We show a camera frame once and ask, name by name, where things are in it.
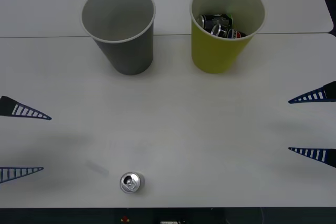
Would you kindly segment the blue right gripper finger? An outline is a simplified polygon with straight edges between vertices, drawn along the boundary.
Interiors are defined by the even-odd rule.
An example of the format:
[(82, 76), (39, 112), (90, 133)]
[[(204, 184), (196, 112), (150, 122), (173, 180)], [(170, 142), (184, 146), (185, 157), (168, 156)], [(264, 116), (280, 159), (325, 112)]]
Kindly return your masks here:
[(335, 102), (335, 81), (288, 101), (289, 104), (317, 102)]
[(298, 148), (289, 147), (290, 151), (301, 156), (319, 161), (326, 165), (336, 168), (336, 150), (334, 148)]

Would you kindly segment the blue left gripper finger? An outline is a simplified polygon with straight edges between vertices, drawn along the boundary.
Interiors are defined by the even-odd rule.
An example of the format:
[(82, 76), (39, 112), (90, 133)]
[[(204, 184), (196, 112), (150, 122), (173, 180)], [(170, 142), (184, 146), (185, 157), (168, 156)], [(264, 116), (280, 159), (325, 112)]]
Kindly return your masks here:
[(1, 96), (1, 116), (16, 118), (35, 118), (50, 121), (52, 118), (41, 111), (7, 97)]
[(43, 170), (43, 167), (1, 167), (0, 183), (22, 178)]

